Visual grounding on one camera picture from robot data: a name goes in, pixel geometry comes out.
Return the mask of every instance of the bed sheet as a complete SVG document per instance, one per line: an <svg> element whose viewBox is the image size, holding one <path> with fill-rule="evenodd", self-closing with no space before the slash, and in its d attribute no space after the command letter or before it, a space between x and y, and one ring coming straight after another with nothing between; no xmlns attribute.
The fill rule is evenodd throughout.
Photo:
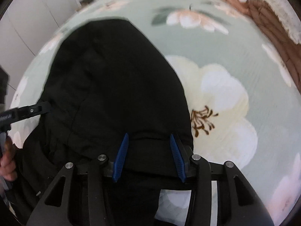
<svg viewBox="0 0 301 226"><path fill-rule="evenodd" d="M157 47L176 71L191 113L194 153L233 161L275 225L301 194L301 96L270 41L222 0L97 0L70 18L32 61L11 108L35 104L61 42L99 19L124 18ZM12 125L22 147L39 117ZM216 186L212 222L216 225ZM162 190L156 218L182 226L189 191Z"/></svg>

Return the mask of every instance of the human hand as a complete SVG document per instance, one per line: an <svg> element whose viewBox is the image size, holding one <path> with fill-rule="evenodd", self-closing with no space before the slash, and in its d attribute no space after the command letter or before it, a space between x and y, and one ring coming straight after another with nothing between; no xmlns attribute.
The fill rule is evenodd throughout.
<svg viewBox="0 0 301 226"><path fill-rule="evenodd" d="M15 181L17 179L16 163L14 161L15 145L11 138L7 136L5 141L5 153L0 159L0 176L7 181Z"/></svg>

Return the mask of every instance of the blue rubber tip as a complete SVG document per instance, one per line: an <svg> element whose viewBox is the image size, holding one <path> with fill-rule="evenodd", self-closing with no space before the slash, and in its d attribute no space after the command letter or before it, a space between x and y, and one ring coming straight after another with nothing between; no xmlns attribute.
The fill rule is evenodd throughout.
<svg viewBox="0 0 301 226"><path fill-rule="evenodd" d="M112 179L114 182L117 182L121 176L127 151L128 151L128 134L126 133L122 140L120 148L118 150L113 166L114 171L113 171Z"/></svg>
<svg viewBox="0 0 301 226"><path fill-rule="evenodd" d="M185 182L186 173L185 173L184 161L181 156L175 137L173 135L170 136L170 149L173 154L173 159L176 165L178 177L181 179L182 182Z"/></svg>

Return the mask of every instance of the black object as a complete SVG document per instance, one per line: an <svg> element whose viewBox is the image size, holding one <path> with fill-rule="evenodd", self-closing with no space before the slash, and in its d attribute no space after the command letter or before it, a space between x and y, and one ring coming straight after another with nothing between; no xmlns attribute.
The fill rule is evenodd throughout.
<svg viewBox="0 0 301 226"><path fill-rule="evenodd" d="M184 169L185 182L179 178L169 178L172 184L183 185L182 189L192 189L186 226L209 226L211 217L211 181L218 184L218 226L273 226L273 222L263 203L240 170L231 161L223 165L206 161L193 155L189 146L183 145L177 135L170 137L175 165ZM117 167L122 162L116 161ZM72 184L76 177L85 177L88 183L88 222L90 226L114 225L110 213L105 177L112 177L114 171L110 159L101 155L98 160L74 166L67 163L45 191L28 220L27 226L72 226L74 215L69 210L72 198ZM157 185L162 186L159 176L148 174ZM163 189L170 189L168 183Z"/></svg>
<svg viewBox="0 0 301 226"><path fill-rule="evenodd" d="M47 113L50 111L50 108L51 106L48 102L41 102L35 105L14 108L0 113L0 158L3 156L3 153L5 151L4 145L7 137L7 132L11 129L11 124L33 116ZM1 176L0 180L5 190L12 189L13 185L11 182L6 181Z"/></svg>

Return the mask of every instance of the silver bolt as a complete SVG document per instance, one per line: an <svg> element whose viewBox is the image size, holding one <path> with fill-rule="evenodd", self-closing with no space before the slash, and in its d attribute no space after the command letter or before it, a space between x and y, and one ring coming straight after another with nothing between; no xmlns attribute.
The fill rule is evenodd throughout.
<svg viewBox="0 0 301 226"><path fill-rule="evenodd" d="M197 154L192 155L191 158L195 161L199 161L201 159L201 157Z"/></svg>
<svg viewBox="0 0 301 226"><path fill-rule="evenodd" d="M73 167L73 163L72 162L68 162L66 165L65 165L65 168L67 169L70 169Z"/></svg>
<svg viewBox="0 0 301 226"><path fill-rule="evenodd" d="M99 161L104 161L106 159L106 155L100 155L97 157Z"/></svg>
<svg viewBox="0 0 301 226"><path fill-rule="evenodd" d="M229 167L229 168L232 168L232 167L234 167L234 164L233 164L232 161L227 161L226 166Z"/></svg>

